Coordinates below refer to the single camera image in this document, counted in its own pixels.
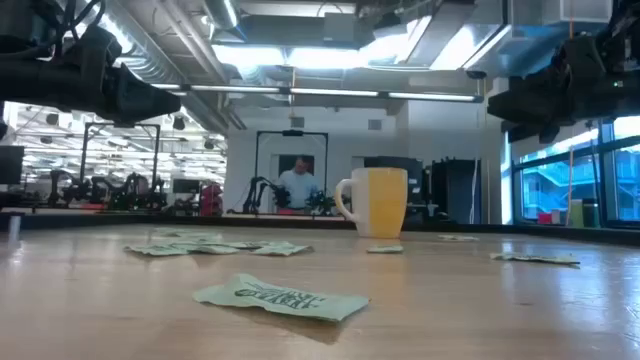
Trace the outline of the person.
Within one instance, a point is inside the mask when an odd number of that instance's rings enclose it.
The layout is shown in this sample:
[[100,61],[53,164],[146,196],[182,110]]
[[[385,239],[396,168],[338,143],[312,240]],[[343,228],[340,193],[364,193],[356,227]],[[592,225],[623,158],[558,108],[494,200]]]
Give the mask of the person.
[[318,182],[309,171],[309,162],[298,156],[294,166],[283,171],[278,178],[278,184],[289,193],[287,209],[304,210],[307,200],[318,191]]

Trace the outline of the black cabinet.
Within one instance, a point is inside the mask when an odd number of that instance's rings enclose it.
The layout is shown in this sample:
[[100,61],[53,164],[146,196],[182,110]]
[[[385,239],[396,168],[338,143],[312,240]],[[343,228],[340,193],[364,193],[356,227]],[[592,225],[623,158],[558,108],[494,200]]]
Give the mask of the black cabinet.
[[458,224],[480,224],[481,161],[445,159],[431,165],[431,196],[437,211]]

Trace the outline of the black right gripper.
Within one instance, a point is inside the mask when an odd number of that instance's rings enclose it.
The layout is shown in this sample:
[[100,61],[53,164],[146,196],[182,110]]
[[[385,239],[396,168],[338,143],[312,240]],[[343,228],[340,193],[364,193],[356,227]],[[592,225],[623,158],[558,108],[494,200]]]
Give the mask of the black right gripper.
[[537,137],[552,143],[580,119],[640,113],[640,70],[607,72],[546,69],[548,82],[510,78],[509,89],[488,100],[488,113],[506,120],[510,142]]

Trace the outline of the silver round ceiling duct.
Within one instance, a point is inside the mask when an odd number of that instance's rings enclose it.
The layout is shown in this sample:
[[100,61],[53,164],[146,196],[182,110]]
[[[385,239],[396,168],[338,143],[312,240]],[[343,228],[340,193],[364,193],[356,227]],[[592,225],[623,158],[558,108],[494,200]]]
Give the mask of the silver round ceiling duct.
[[239,23],[233,0],[202,0],[205,13],[217,29],[229,30]]

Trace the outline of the black background gantry frame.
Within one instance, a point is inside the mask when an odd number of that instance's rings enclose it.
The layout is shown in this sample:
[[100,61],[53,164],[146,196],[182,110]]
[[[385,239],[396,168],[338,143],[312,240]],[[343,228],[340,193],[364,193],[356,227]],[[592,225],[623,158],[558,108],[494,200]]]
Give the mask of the black background gantry frame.
[[[321,132],[305,132],[305,131],[301,131],[301,130],[283,130],[283,131],[266,131],[266,130],[262,130],[262,131],[258,131],[256,134],[256,147],[255,147],[255,158],[254,158],[254,177],[258,177],[259,175],[259,164],[260,164],[260,147],[262,144],[262,136],[266,135],[281,135],[282,137],[300,137],[300,138],[304,138],[304,137],[310,137],[313,140],[317,140],[319,137],[324,139],[324,151],[325,151],[325,156],[324,158],[328,157],[328,141],[329,141],[329,136],[327,133],[321,133]],[[314,167],[314,157],[311,155],[296,155],[295,157],[292,157],[291,155],[288,155],[289,159],[293,160],[292,164],[288,164],[285,163],[285,168],[280,171],[277,171],[277,177],[275,180],[270,180],[271,182],[275,183],[276,185],[278,184],[278,178],[279,175],[285,171],[285,170],[289,170],[291,169],[296,161],[296,158],[298,156],[302,156],[304,158],[307,159],[307,161],[309,162],[309,171],[313,174],[313,167]],[[323,184],[322,186],[320,186],[318,184],[318,188],[319,191],[326,191],[326,184]],[[278,214],[286,214],[286,215],[310,215],[309,211],[305,208],[304,210],[291,210],[291,209],[287,209],[287,208],[278,208],[276,206],[275,203],[275,210],[277,211]]]
[[[80,172],[79,172],[79,179],[80,180],[84,180],[85,178],[85,172],[86,172],[86,160],[87,160],[87,155],[88,155],[88,144],[90,141],[90,130],[92,127],[98,127],[98,132],[100,133],[102,131],[102,129],[104,129],[105,127],[114,127],[114,128],[122,128],[122,129],[133,129],[135,127],[139,127],[142,128],[144,130],[144,132],[147,133],[148,137],[150,137],[151,140],[154,141],[154,152],[153,152],[153,165],[152,165],[152,176],[151,176],[151,180],[153,180],[154,178],[157,177],[157,166],[158,166],[158,158],[159,158],[159,149],[160,149],[160,135],[161,135],[161,127],[160,125],[157,124],[129,124],[129,123],[115,123],[115,122],[104,122],[104,123],[98,123],[98,122],[88,122],[85,123],[85,130],[84,130],[84,135],[83,135],[83,147],[82,147],[82,152],[81,152],[81,165],[80,165]],[[155,137],[151,136],[150,132],[148,131],[148,128],[153,128],[156,131],[156,135]],[[111,165],[112,161],[116,161],[116,165],[127,165],[127,168],[133,168],[133,163],[132,161],[135,160],[132,156],[136,155],[138,156],[138,158],[136,158],[137,160],[149,160],[146,158],[142,158],[142,155],[150,155],[150,152],[135,152],[135,151],[125,151],[125,152],[113,152],[113,153],[100,153],[102,155],[106,156],[106,160],[107,160],[107,165]]]

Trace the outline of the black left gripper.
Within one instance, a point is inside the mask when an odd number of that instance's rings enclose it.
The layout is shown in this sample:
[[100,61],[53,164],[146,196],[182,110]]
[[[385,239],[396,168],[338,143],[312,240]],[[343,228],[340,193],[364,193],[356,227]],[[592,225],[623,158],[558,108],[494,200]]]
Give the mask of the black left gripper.
[[136,123],[177,112],[181,99],[138,79],[126,66],[113,68],[107,50],[71,49],[44,61],[0,54],[0,100],[107,114]]

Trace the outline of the red storage rack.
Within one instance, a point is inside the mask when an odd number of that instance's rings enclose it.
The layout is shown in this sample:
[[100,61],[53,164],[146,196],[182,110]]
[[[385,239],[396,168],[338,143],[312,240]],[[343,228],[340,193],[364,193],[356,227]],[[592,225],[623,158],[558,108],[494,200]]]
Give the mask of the red storage rack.
[[223,214],[223,190],[219,183],[205,184],[200,190],[200,215],[205,217],[220,217]]

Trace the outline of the dark green bottle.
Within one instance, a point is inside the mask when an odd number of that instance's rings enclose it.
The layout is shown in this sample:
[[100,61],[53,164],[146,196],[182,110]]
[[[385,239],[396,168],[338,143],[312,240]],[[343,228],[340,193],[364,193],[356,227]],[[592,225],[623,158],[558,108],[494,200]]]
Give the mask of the dark green bottle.
[[594,198],[582,200],[583,224],[586,228],[598,228],[600,226],[599,204]]

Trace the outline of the black aluminium table frame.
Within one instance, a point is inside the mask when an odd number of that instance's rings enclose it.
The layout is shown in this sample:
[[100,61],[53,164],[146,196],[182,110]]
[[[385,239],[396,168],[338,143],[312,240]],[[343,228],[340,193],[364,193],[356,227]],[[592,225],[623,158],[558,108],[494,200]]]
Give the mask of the black aluminium table frame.
[[[202,227],[278,228],[314,230],[353,230],[355,225],[339,220],[308,220],[233,217],[176,217],[141,214],[36,214],[0,213],[0,232],[11,227],[18,218],[19,227],[26,230],[65,229],[124,225],[194,225]],[[452,234],[514,234],[559,238],[602,245],[619,245],[640,249],[640,230],[630,228],[565,228],[542,225],[465,225],[452,223],[408,224],[405,232]]]

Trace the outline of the yellow and white mug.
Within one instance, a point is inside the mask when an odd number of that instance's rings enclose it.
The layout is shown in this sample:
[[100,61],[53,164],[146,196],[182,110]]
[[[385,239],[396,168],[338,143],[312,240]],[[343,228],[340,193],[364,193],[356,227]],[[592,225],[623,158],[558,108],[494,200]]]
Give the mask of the yellow and white mug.
[[408,198],[408,173],[400,168],[358,168],[341,180],[334,200],[360,237],[397,239]]

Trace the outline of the black box behind mug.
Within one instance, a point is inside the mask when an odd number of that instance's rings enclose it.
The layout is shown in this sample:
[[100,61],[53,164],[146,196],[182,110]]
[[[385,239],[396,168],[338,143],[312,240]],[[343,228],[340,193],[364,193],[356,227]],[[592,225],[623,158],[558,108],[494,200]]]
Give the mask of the black box behind mug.
[[376,156],[365,157],[364,167],[385,167],[400,168],[407,171],[408,174],[408,195],[407,202],[409,204],[418,204],[423,201],[422,184],[423,184],[423,162],[414,158],[393,157],[393,156]]

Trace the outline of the long ceiling light bar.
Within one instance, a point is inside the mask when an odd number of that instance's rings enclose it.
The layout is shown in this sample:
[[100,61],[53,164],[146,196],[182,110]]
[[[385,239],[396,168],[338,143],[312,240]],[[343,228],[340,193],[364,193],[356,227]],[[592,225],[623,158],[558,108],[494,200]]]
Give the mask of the long ceiling light bar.
[[286,96],[343,96],[354,98],[376,98],[409,101],[441,101],[457,103],[480,103],[482,95],[461,95],[448,93],[417,93],[395,91],[321,89],[304,87],[269,87],[236,85],[194,85],[194,84],[154,84],[154,87],[171,92],[216,92],[235,94],[286,95]]

